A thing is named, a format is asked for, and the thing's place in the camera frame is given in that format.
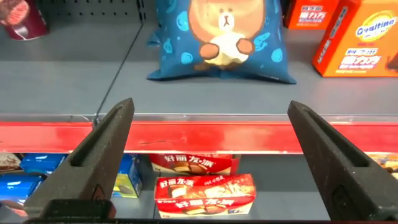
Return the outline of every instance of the cartoon bear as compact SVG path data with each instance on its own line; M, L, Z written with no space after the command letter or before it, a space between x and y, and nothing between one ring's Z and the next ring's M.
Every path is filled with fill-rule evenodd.
M252 38L262 30L265 17L264 0L191 0L190 30L202 43L200 55L205 61L195 68L228 68L245 62L254 52Z

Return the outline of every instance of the snack bag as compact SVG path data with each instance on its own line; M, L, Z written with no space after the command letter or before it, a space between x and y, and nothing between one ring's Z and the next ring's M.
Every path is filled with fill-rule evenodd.
M148 79L211 76L295 83L287 71L279 0L160 2L160 69Z

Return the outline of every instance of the chocolate box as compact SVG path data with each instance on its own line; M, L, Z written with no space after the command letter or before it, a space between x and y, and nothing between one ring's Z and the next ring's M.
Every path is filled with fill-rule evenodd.
M255 198L251 174L159 177L155 186L162 218L248 214Z
M185 175L233 175L240 155L228 154L150 154L154 171Z
M138 198L142 188L142 180L137 165L137 154L123 155L113 187L113 197Z

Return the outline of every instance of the logo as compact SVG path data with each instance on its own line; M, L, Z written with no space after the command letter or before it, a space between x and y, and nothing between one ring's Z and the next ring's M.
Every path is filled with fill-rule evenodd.
M363 42L372 42L384 36L397 22L390 10L382 11L367 18L356 30L356 36Z

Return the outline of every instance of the blue package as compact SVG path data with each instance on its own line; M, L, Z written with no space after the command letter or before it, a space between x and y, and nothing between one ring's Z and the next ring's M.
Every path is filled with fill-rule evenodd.
M157 10L160 69L148 79L211 76L296 83L288 73L279 0L158 0Z
M142 188L142 180L137 165L137 154L123 155L113 187L113 197L138 198Z
M66 154L26 154L20 167L26 173L40 173L50 175L65 160Z
M23 205L42 182L40 176L4 174L0 176L0 201Z

